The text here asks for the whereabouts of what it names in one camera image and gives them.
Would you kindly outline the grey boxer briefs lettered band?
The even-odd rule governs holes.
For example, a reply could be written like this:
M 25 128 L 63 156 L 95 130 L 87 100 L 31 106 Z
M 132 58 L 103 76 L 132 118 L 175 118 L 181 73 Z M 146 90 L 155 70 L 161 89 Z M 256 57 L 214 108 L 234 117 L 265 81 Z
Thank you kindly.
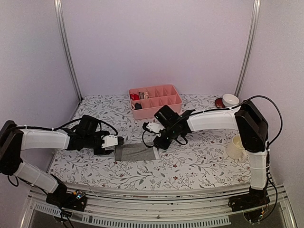
M 159 160 L 160 156 L 154 147 L 148 148 L 143 143 L 135 143 L 117 146 L 114 159 L 121 162 L 138 162 Z

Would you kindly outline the pink divided organizer box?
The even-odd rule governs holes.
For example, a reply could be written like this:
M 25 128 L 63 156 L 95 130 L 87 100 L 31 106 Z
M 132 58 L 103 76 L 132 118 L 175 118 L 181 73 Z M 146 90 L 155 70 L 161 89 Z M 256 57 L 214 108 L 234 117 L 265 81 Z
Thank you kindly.
M 173 111 L 180 113 L 182 99 L 173 85 L 157 85 L 149 87 L 134 88 L 129 90 L 129 97 L 131 93 L 138 94 L 139 92 L 147 91 L 148 99 L 140 99 L 133 101 L 130 98 L 131 111 L 136 120 L 153 118 L 154 114 L 164 105 L 168 105 Z M 134 104 L 140 103 L 142 109 L 134 110 Z

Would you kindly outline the grey underwear cream waistband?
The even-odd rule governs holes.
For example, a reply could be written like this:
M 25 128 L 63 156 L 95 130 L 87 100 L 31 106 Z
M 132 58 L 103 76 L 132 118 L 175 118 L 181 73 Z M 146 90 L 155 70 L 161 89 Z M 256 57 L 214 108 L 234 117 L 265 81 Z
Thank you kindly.
M 140 99 L 148 99 L 149 98 L 148 92 L 147 91 L 139 92 L 139 98 Z

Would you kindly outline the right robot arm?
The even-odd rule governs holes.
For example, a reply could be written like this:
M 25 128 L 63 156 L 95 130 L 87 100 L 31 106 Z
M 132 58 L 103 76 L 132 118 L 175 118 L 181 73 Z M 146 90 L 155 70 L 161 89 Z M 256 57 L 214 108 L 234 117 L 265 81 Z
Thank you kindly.
M 237 130 L 241 143 L 249 155 L 251 170 L 251 188 L 246 195 L 249 207 L 256 207 L 264 199 L 262 189 L 267 178 L 268 123 L 251 101 L 230 108 L 206 111 L 187 110 L 177 114 L 169 106 L 163 106 L 154 116 L 155 123 L 149 123 L 147 129 L 157 137 L 153 144 L 166 150 L 178 137 L 192 132 L 216 129 Z

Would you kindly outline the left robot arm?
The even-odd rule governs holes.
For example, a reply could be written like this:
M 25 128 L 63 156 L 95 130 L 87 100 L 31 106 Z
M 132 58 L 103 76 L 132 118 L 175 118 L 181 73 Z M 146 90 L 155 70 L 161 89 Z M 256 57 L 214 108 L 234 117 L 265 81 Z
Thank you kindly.
M 112 153 L 112 147 L 118 146 L 118 132 L 110 134 L 102 129 L 104 121 L 89 115 L 73 121 L 72 128 L 64 124 L 57 128 L 17 125 L 7 121 L 0 131 L 0 172 L 7 176 L 15 176 L 31 185 L 52 194 L 52 198 L 60 206 L 67 206 L 71 197 L 67 188 L 59 179 L 21 158 L 21 152 L 32 149 L 55 149 L 80 151 L 92 149 L 95 155 Z

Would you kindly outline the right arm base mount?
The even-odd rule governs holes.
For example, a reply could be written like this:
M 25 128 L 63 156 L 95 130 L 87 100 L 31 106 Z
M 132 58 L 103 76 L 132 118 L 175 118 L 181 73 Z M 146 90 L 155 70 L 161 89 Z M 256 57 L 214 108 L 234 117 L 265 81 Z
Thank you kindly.
M 249 193 L 230 197 L 228 206 L 233 212 L 236 212 L 269 204 L 270 198 L 266 189 L 267 187 L 262 190 L 249 187 Z

